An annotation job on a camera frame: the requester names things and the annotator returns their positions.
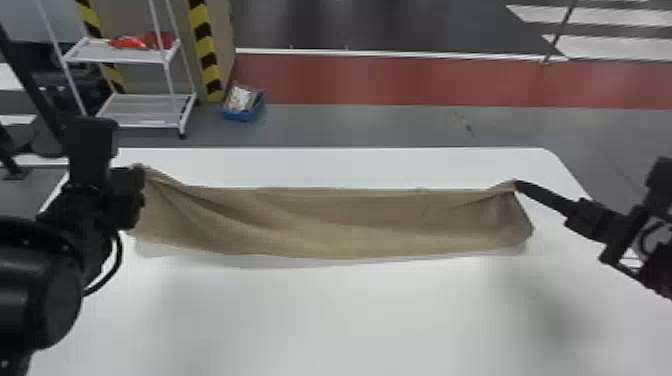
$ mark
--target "red object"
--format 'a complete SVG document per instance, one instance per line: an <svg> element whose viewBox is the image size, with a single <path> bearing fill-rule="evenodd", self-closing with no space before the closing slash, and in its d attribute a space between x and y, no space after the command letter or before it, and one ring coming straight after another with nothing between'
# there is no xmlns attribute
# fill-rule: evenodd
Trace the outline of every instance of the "red object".
<svg viewBox="0 0 672 376"><path fill-rule="evenodd" d="M173 47L173 34L167 32L167 31L162 31L159 34L161 34L161 41L163 42L163 48L166 50L169 50ZM142 34L140 36L143 42L145 42L145 45L147 48L151 48L153 50L158 50L159 49L159 43L158 39L156 38L156 33L153 31L147 32Z"/></svg>
<svg viewBox="0 0 672 376"><path fill-rule="evenodd" d="M115 48L147 49L147 45L138 37L120 36L107 42Z"/></svg>

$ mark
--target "towel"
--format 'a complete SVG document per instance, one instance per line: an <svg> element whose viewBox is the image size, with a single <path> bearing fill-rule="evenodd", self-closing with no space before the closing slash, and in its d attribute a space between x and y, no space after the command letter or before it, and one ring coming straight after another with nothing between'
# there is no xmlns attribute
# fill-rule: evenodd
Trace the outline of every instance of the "towel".
<svg viewBox="0 0 672 376"><path fill-rule="evenodd" d="M512 182L486 190L217 188L143 166L132 235L228 255L360 259L517 245L533 228Z"/></svg>

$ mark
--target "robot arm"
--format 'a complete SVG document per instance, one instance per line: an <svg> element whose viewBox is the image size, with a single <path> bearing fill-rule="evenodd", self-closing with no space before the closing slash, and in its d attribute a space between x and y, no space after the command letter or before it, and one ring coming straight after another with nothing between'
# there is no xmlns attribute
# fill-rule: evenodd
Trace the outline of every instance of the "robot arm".
<svg viewBox="0 0 672 376"><path fill-rule="evenodd" d="M70 178L60 194L35 221L0 217L0 375L25 374L33 352L65 337L83 297L121 264L118 231L138 221L144 171L110 169L117 127L74 119L64 139ZM114 266L98 279L113 243Z"/></svg>
<svg viewBox="0 0 672 376"><path fill-rule="evenodd" d="M672 225L668 213L672 206L672 159L656 161L646 181L648 194L627 215L583 198L571 201L532 183L517 181L515 185L520 193L564 215L570 230L605 244L600 262L672 299L672 239L658 243L653 250L646 246L654 232ZM631 247L638 262L625 262Z"/></svg>

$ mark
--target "white shelf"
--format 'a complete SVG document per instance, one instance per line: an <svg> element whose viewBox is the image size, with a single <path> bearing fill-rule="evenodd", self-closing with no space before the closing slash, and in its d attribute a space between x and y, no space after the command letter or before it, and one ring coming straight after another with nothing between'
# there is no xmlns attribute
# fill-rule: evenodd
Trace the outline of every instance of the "white shelf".
<svg viewBox="0 0 672 376"><path fill-rule="evenodd" d="M183 134L195 100L195 93L174 96L114 93L96 116L114 119L121 127L179 128Z"/></svg>
<svg viewBox="0 0 672 376"><path fill-rule="evenodd" d="M115 48L108 45L108 41L108 39L84 37L63 58L69 63L162 64L164 62L160 50ZM180 40L176 39L170 49L164 50L167 63L173 59L179 48Z"/></svg>

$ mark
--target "red stripe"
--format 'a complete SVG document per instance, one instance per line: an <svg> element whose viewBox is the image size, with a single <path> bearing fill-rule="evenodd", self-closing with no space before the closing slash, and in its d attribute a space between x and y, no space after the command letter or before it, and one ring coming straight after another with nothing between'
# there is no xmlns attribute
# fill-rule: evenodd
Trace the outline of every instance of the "red stripe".
<svg viewBox="0 0 672 376"><path fill-rule="evenodd" d="M239 55L270 103L672 108L672 64Z"/></svg>

